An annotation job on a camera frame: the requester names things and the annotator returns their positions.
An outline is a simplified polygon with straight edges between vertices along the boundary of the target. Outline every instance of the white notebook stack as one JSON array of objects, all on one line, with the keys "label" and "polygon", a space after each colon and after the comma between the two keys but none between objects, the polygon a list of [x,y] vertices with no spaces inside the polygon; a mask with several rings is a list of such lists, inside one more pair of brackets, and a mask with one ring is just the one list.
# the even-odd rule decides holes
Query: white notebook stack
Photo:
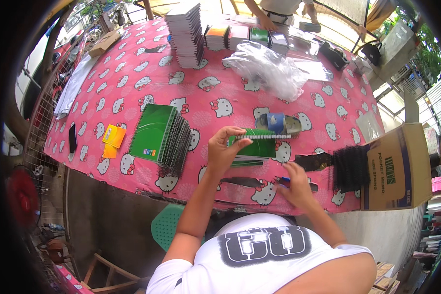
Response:
[{"label": "white notebook stack", "polygon": [[232,25],[230,26],[229,32],[229,49],[236,50],[237,45],[244,41],[248,40],[248,34],[250,32],[249,27],[240,26],[240,25]]},{"label": "white notebook stack", "polygon": [[222,50],[226,48],[228,25],[213,25],[206,33],[206,45],[209,50]]},{"label": "white notebook stack", "polygon": [[269,38],[271,40],[271,50],[286,56],[289,52],[289,43],[286,36],[279,32],[270,32]]},{"label": "white notebook stack", "polygon": [[165,15],[171,44],[174,45],[178,64],[182,68],[197,67],[203,58],[200,7],[199,2],[184,2]]}]

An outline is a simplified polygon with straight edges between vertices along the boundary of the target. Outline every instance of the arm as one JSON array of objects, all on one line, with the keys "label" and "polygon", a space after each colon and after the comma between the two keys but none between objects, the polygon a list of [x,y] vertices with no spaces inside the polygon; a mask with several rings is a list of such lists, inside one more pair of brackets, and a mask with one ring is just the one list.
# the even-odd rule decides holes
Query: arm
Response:
[{"label": "arm", "polygon": [[314,226],[314,231],[331,247],[347,244],[345,234],[336,223],[325,213],[315,200],[307,181],[307,175],[302,167],[295,162],[287,162],[286,168],[291,179],[291,188],[277,187],[286,199],[294,206],[302,209]]},{"label": "arm", "polygon": [[247,5],[248,9],[259,18],[259,23],[261,27],[265,30],[276,30],[276,26],[273,21],[263,13],[263,11],[258,7],[255,0],[245,0],[245,5]]},{"label": "arm", "polygon": [[314,2],[312,2],[311,4],[306,4],[305,7],[307,10],[307,14],[310,16],[310,21],[313,24],[318,24],[317,10],[315,10]]},{"label": "arm", "polygon": [[227,147],[227,140],[230,136],[245,133],[245,129],[240,127],[225,126],[209,140],[206,172],[180,216],[175,236],[162,263],[171,259],[194,262],[211,217],[217,185],[230,168],[237,152],[253,142],[250,139],[241,139]]}]

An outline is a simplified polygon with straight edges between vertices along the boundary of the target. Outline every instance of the hello kitty print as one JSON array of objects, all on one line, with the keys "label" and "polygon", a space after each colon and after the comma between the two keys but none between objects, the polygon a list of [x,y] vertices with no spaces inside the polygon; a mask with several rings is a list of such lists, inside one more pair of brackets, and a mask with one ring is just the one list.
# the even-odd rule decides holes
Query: hello kitty print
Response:
[{"label": "hello kitty print", "polygon": [[92,291],[82,284],[61,264],[53,264],[55,276],[59,279],[59,287],[66,294],[91,294]]},{"label": "hello kitty print", "polygon": [[[132,35],[118,40],[99,58],[71,113],[51,122],[45,144],[46,154],[95,180],[141,197],[151,191],[166,199],[187,201],[206,171],[207,144],[214,133],[222,126],[253,128],[260,115],[284,112],[301,121],[299,138],[277,140],[275,157],[263,166],[229,169],[224,178],[254,178],[259,187],[218,183],[214,207],[296,215],[300,210],[274,189],[273,179],[287,176],[284,162],[294,160],[296,154],[364,144],[355,121],[365,113],[375,115],[382,126],[367,79],[347,70],[337,72],[327,60],[322,63],[333,72],[333,80],[308,81],[302,88],[304,93],[288,102],[263,89],[258,81],[242,78],[225,67],[222,59],[232,54],[230,50],[205,50],[198,67],[180,68],[176,52],[166,41],[169,32],[162,19],[130,26],[129,32]],[[148,49],[157,50],[148,53]],[[176,107],[189,122],[188,154],[181,178],[161,176],[155,163],[129,154],[139,116],[147,104],[154,103]],[[127,130],[114,159],[102,156],[102,139],[109,124]],[[76,126],[78,146],[69,153],[68,128],[72,125]],[[314,196],[324,209],[331,213],[359,209],[359,194],[330,189],[329,169],[307,176],[318,185]]]}]

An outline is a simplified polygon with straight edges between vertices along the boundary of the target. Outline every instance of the person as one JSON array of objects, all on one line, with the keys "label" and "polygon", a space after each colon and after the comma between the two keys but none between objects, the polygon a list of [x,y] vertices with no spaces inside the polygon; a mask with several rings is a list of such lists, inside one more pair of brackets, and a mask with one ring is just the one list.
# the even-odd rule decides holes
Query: person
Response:
[{"label": "person", "polygon": [[201,245],[219,180],[250,139],[226,146],[235,126],[221,128],[208,143],[206,172],[180,216],[173,241],[147,286],[153,293],[367,294],[376,278],[369,249],[348,244],[314,199],[303,168],[287,162],[290,188],[276,187],[311,220],[315,232],[279,215],[242,216]]},{"label": "person", "polygon": [[259,23],[262,28],[271,31],[276,30],[276,26],[273,22],[293,25],[293,14],[299,8],[301,2],[305,3],[305,9],[310,16],[310,21],[313,24],[318,24],[314,0],[261,0],[259,3],[261,9],[255,0],[245,0],[248,9],[259,18]]}]

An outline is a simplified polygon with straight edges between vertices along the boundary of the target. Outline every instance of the hand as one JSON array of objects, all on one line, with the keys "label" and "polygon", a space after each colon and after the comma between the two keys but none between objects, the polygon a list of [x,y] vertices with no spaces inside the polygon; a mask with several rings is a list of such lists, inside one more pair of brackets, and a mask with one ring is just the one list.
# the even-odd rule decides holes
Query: hand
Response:
[{"label": "hand", "polygon": [[241,139],[232,144],[232,146],[227,147],[229,137],[245,135],[246,132],[245,129],[238,126],[225,126],[209,139],[207,144],[207,171],[209,171],[209,173],[221,179],[224,173],[230,168],[237,152],[253,143],[251,139]]},{"label": "hand", "polygon": [[266,15],[261,16],[259,18],[259,24],[261,25],[261,27],[264,30],[268,30],[268,31],[276,31],[277,30],[277,27],[275,26],[273,21],[269,17],[267,17]]},{"label": "hand", "polygon": [[298,208],[313,202],[314,197],[304,168],[293,161],[284,163],[284,168],[289,174],[289,179],[291,179],[291,187],[288,189],[283,186],[277,186],[277,191]]}]

